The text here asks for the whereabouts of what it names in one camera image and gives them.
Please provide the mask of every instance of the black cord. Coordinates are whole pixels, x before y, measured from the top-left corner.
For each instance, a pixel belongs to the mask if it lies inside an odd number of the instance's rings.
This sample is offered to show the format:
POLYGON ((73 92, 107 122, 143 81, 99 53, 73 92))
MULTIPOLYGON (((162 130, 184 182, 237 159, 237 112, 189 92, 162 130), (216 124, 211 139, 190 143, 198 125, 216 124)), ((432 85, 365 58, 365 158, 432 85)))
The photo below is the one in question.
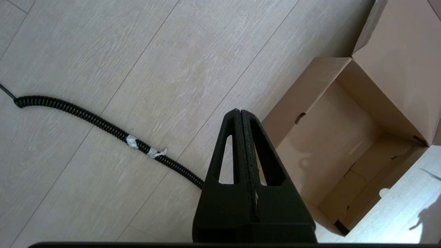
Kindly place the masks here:
MULTIPOLYGON (((0 84, 0 88, 14 100, 15 105, 17 105, 17 107, 19 108, 24 108, 27 106, 45 106, 45 107, 63 110, 69 114, 75 115, 83 120, 92 123, 93 125, 117 137, 119 140, 123 142, 126 142, 126 138, 127 136, 129 136, 129 134, 124 130, 122 130, 121 128, 111 124, 110 122, 104 120, 98 115, 89 112, 81 107, 78 107, 77 105, 72 104, 70 102, 63 101, 57 98, 46 97, 46 96, 24 96, 24 97, 16 98, 11 92, 9 92, 1 84, 0 84)), ((149 145, 147 145, 146 143, 144 143, 139 139, 136 139, 136 145, 138 146, 138 149, 141 152, 148 155, 151 149, 149 145)), ((195 184, 198 188, 202 189, 202 187, 204 186, 204 181, 201 178, 196 176, 189 169, 185 168, 185 166, 174 161, 173 159, 165 155, 156 156, 154 159, 160 162, 161 164, 176 171, 177 173, 181 174, 182 176, 187 178, 190 182, 195 184)))

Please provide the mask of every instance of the laminate floor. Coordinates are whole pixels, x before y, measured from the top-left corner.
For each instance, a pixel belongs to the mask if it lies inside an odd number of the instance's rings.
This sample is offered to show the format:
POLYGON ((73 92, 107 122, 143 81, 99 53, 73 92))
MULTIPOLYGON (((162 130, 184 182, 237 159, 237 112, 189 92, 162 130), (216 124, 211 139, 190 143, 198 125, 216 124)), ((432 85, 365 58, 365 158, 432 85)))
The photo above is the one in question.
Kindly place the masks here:
MULTIPOLYGON (((372 4, 2 0, 0 81, 82 106, 203 178, 223 115, 262 120, 314 57, 350 56, 372 4)), ((0 92, 0 137, 0 248, 191 242, 200 190, 101 129, 0 92)))

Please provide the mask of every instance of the black coiled cable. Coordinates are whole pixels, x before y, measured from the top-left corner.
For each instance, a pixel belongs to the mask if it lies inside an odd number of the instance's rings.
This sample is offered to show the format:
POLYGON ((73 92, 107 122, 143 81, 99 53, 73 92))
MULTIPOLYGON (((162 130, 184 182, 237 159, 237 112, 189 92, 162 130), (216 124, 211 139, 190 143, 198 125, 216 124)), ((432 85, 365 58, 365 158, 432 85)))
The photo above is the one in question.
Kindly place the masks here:
MULTIPOLYGON (((57 98, 52 97, 46 97, 46 96, 24 96, 24 97, 18 97, 16 98, 11 92, 9 92, 5 87, 3 87, 0 84, 0 89, 2 89, 6 94, 8 94, 13 100, 15 105, 17 105, 19 108, 24 108, 27 106, 45 106, 50 107, 54 109, 63 110, 69 114, 75 115, 83 120, 86 120, 93 125, 101 128, 102 130, 108 132, 109 134, 117 137, 119 140, 126 142, 127 136, 129 134, 122 130, 121 128, 113 125, 112 123, 104 120, 103 118, 99 117, 98 115, 87 111, 81 107, 78 107, 75 104, 72 104, 67 101, 63 101, 57 98)), ((144 154, 148 155, 151 147, 147 145, 145 142, 136 139, 136 145, 138 146, 138 149, 143 152, 144 154)), ((161 164, 171 168, 172 170, 176 171, 177 173, 181 174, 185 178, 187 178, 190 182, 195 184, 198 188, 202 189, 204 186, 204 181, 196 176, 193 172, 191 172, 189 169, 185 168, 182 164, 174 161, 173 159, 165 156, 165 155, 159 155, 154 158, 156 161, 160 162, 161 164)))

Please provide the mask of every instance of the cardboard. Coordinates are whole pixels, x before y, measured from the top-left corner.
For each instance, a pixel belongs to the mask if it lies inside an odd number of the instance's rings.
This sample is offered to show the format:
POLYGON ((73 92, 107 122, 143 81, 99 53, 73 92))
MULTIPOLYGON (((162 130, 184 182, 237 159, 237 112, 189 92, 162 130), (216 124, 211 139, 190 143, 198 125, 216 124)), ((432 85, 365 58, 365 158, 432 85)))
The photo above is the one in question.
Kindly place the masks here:
POLYGON ((262 122, 329 230, 356 227, 441 143, 440 2, 377 1, 352 58, 315 58, 262 122))

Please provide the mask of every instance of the cardboard box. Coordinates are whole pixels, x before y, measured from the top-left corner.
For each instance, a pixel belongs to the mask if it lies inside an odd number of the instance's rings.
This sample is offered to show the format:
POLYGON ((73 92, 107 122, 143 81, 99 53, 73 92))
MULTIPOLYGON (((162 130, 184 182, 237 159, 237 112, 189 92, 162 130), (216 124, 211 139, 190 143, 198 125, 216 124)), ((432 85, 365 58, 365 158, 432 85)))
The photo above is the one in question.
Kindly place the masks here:
POLYGON ((352 58, 315 58, 263 121, 329 230, 347 234, 441 141, 441 21, 430 4, 377 1, 352 58))

